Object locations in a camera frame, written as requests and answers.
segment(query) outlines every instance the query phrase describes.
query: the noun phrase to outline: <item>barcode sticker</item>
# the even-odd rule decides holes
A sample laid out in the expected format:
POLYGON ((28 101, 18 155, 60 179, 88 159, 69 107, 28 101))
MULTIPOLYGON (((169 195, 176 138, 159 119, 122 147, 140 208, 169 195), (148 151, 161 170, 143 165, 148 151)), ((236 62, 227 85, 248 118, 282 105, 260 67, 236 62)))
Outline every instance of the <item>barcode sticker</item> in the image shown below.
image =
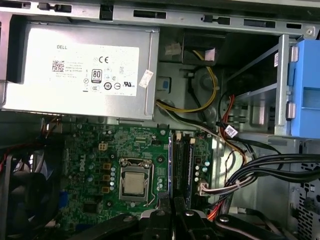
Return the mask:
POLYGON ((235 130, 231 125, 228 125, 224 131, 226 134, 229 135, 230 138, 233 138, 235 135, 238 134, 238 131, 235 130))
POLYGON ((65 61, 53 60, 52 72, 63 73, 65 71, 65 61))
POLYGON ((279 62, 279 53, 277 52, 274 55, 274 67, 278 67, 278 62, 279 62))
POLYGON ((149 71, 148 69, 145 70, 145 72, 141 78, 141 81, 139 82, 139 86, 146 89, 148 87, 149 82, 150 82, 153 75, 154 75, 154 73, 152 71, 149 71))

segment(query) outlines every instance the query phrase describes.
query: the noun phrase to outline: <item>yellow wire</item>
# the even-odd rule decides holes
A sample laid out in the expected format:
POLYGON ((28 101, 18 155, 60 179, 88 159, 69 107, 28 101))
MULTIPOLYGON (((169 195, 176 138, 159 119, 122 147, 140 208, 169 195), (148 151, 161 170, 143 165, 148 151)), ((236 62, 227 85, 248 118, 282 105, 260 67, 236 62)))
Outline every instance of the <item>yellow wire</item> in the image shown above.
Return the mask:
MULTIPOLYGON (((197 52, 197 51, 193 51, 194 54, 196 54, 198 56, 198 58, 202 61, 204 61, 205 59, 202 57, 202 55, 197 52)), ((169 111, 173 111, 173 112, 177 112, 177 113, 192 113, 195 111, 201 111, 204 110, 205 108, 207 108, 208 106, 211 105, 211 103, 214 101, 214 99, 216 98, 217 95, 217 86, 218 86, 218 78, 217 76, 214 74, 214 72, 211 70, 210 67, 206 67, 211 79, 212 79, 212 84, 213 84, 213 91, 212 91, 212 95, 209 98, 209 100, 201 107, 199 108, 195 108, 195 109, 182 109, 182 108, 177 108, 177 107, 173 107, 173 106, 167 106, 162 104, 161 102, 157 102, 157 105, 159 105, 160 107, 169 110, 169 111)))

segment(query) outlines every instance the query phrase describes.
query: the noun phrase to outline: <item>cable bundle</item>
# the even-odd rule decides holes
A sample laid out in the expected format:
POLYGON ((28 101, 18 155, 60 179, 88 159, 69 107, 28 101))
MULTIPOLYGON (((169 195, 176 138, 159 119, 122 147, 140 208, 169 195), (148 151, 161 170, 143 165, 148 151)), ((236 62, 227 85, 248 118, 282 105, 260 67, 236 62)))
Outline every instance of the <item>cable bundle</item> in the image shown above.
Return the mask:
POLYGON ((256 158, 243 165, 226 182, 225 187, 218 189, 203 189, 210 195, 219 195, 217 202, 210 205, 215 206, 209 214, 209 220, 213 220, 220 209, 222 214, 229 211, 232 193, 240 188, 254 183, 259 177, 272 176, 277 179, 290 183, 309 183, 320 178, 320 169, 304 172, 292 172, 279 169, 267 168, 269 165, 301 164, 301 163, 320 163, 319 154, 281 154, 269 155, 256 158))

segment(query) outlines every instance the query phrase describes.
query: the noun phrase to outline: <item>connector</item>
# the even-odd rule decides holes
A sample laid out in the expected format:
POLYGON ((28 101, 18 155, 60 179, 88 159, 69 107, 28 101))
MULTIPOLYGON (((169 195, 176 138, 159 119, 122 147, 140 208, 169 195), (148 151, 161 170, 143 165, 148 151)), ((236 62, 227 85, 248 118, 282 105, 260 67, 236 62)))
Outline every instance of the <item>connector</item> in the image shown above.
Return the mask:
POLYGON ((209 183, 207 183, 205 180, 200 180, 199 181, 199 185, 198 185, 198 192, 199 192, 199 196, 201 197, 206 197, 208 196, 208 194, 206 194, 202 189, 203 187, 205 187, 206 189, 209 188, 209 183))

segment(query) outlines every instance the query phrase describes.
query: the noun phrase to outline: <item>cpu socket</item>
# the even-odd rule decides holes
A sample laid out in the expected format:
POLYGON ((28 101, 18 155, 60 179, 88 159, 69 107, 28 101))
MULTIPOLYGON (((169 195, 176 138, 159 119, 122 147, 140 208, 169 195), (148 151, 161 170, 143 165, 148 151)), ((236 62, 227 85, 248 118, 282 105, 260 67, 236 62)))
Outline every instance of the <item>cpu socket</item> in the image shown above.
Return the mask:
POLYGON ((127 202, 147 202, 152 162, 137 158, 120 158, 119 199, 127 202))

